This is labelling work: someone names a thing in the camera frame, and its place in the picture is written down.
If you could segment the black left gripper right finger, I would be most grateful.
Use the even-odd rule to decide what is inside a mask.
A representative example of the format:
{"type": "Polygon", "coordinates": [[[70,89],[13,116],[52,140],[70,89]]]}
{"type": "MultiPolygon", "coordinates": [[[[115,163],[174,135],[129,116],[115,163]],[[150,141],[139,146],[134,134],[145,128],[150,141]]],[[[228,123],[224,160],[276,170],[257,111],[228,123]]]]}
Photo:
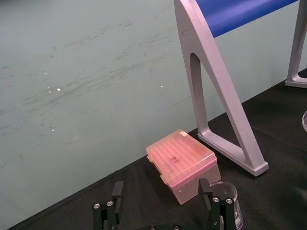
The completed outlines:
{"type": "Polygon", "coordinates": [[[220,198],[214,193],[208,180],[200,178],[198,197],[203,203],[208,230],[234,229],[234,200],[230,197],[220,198]]]}

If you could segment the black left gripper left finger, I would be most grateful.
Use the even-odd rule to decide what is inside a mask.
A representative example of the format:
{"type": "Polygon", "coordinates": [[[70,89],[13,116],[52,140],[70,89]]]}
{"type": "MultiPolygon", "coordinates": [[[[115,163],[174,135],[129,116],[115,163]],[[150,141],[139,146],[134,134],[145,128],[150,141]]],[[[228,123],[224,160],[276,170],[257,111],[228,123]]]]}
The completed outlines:
{"type": "Polygon", "coordinates": [[[117,230],[124,203],[124,181],[115,182],[111,199],[92,205],[94,230],[117,230]]]}

